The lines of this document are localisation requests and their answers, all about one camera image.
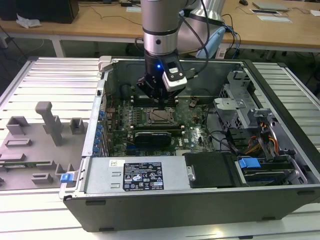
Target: motherboard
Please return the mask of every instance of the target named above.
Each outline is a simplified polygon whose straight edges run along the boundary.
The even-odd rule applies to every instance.
[[[215,151],[206,129],[208,104],[192,97],[176,102],[159,109],[115,100],[115,107],[106,109],[109,156],[182,156]]]

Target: laptop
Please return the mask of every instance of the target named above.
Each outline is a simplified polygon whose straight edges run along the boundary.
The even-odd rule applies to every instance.
[[[276,3],[253,2],[252,4],[261,10],[276,10],[276,11],[284,11],[284,12],[287,12],[290,10],[286,6],[283,6],[281,4],[276,4]]]

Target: wooden desk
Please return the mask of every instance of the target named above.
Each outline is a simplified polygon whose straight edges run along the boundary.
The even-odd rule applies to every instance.
[[[256,9],[248,0],[248,6],[234,4],[236,1],[225,2],[222,15],[230,14],[233,19],[233,27],[241,36],[241,48],[265,49],[281,51],[320,52],[320,17],[312,14],[304,14],[301,10],[319,10],[320,3],[263,0],[263,2],[281,3],[290,8],[286,12],[288,22],[262,21],[257,14],[251,14],[250,9]],[[230,17],[224,16],[225,23],[231,25]],[[232,42],[231,33],[224,37],[224,43]]]
[[[280,2],[288,8],[294,8],[287,12],[288,18],[292,21],[287,23],[262,21],[257,14],[250,14],[250,9],[256,9],[252,1],[248,0],[249,5],[243,6],[238,0],[226,0],[222,11],[222,14],[230,14],[233,18],[234,29],[241,36],[240,48],[320,52],[320,17],[304,14],[295,9],[319,10],[320,3],[263,0],[270,3]],[[57,57],[65,56],[61,40],[133,43],[136,37],[143,36],[142,27],[139,25],[142,23],[140,12],[127,12],[126,7],[120,5],[92,7],[84,3],[79,5],[81,6],[78,16],[72,24],[42,22],[41,27],[26,29],[14,21],[0,20],[0,25],[12,37],[50,39]],[[224,20],[226,24],[231,25],[228,16],[224,16]],[[232,35],[226,33],[220,49],[227,49],[232,40]]]

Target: power supply label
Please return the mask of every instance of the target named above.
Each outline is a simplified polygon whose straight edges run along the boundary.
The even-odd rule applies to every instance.
[[[123,190],[164,190],[161,162],[125,163],[123,166]]]

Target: blue cable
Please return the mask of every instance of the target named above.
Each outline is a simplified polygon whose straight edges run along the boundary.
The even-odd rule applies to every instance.
[[[236,48],[235,48],[235,52],[234,52],[234,54],[233,54],[233,56],[232,56],[232,59],[235,59],[235,56],[236,56],[237,51],[238,51],[239,46],[240,46],[239,41],[238,41],[237,34],[235,34],[234,36],[235,36],[235,39],[236,39],[236,42],[237,42],[237,46],[236,46]]]
[[[236,56],[236,54],[237,54],[237,51],[239,50],[240,42],[238,41],[237,33],[236,33],[230,26],[225,25],[225,24],[224,24],[224,26],[225,26],[227,29],[229,29],[229,31],[232,33],[232,35],[233,35],[233,36],[235,37],[235,39],[236,39],[236,48],[235,48],[235,52],[234,52],[234,54],[233,54],[233,56],[232,56],[232,59],[234,59],[235,56]]]

